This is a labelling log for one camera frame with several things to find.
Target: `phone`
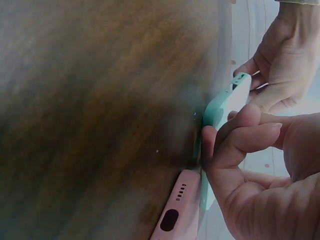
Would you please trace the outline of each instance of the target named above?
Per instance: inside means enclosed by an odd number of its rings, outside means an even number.
[[[171,192],[150,240],[196,240],[201,176],[183,170]]]
[[[216,96],[206,107],[202,126],[213,126],[219,130],[227,121],[231,111],[239,112],[247,103],[251,87],[251,76],[241,72],[234,77],[229,89]],[[216,197],[209,184],[206,173],[201,170],[200,207],[209,210]]]

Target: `wooden surface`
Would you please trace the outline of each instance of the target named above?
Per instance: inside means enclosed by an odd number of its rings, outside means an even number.
[[[150,237],[222,84],[218,10],[0,1],[1,240]]]

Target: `pink phone case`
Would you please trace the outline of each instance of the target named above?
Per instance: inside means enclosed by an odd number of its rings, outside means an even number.
[[[200,180],[198,172],[180,173],[150,240],[197,239]]]

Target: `mint green phone case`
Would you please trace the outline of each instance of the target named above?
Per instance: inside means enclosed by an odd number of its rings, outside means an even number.
[[[231,111],[240,111],[247,103],[251,86],[251,76],[239,73],[233,78],[230,88],[221,92],[206,107],[202,125],[213,126],[219,130],[227,121]],[[201,170],[201,200],[200,207],[203,210],[210,209],[216,199],[208,182],[206,173]]]

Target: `hand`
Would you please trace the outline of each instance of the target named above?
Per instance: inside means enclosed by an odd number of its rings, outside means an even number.
[[[203,129],[204,169],[236,239],[320,238],[319,143],[320,114],[276,117],[251,104],[218,133]],[[238,168],[247,153],[269,146],[283,149],[291,178]]]
[[[259,106],[262,112],[275,113],[303,99],[319,58],[320,6],[282,2],[253,58],[234,75],[239,72],[253,75],[250,103]]]

